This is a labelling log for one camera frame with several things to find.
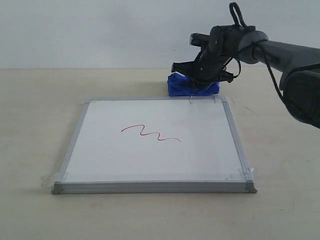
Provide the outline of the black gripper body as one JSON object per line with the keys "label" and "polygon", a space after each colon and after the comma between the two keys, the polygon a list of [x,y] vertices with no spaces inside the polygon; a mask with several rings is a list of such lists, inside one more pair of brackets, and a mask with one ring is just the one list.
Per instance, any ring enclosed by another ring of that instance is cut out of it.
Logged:
{"label": "black gripper body", "polygon": [[225,70],[231,58],[225,54],[212,54],[208,50],[198,53],[193,61],[174,62],[172,73],[179,73],[188,77],[193,83],[209,85],[216,82],[231,83],[234,75]]}

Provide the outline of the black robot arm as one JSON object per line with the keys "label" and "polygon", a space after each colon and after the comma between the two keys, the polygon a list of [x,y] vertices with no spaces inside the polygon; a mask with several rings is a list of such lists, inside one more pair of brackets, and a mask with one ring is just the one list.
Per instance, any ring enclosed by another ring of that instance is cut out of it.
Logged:
{"label": "black robot arm", "polygon": [[290,115],[299,122],[320,126],[320,50],[318,48],[271,41],[254,26],[214,26],[208,35],[193,33],[190,45],[200,48],[193,61],[174,62],[171,72],[188,77],[203,89],[213,83],[228,82],[231,60],[254,65],[263,63],[269,72],[282,73],[275,90]]}

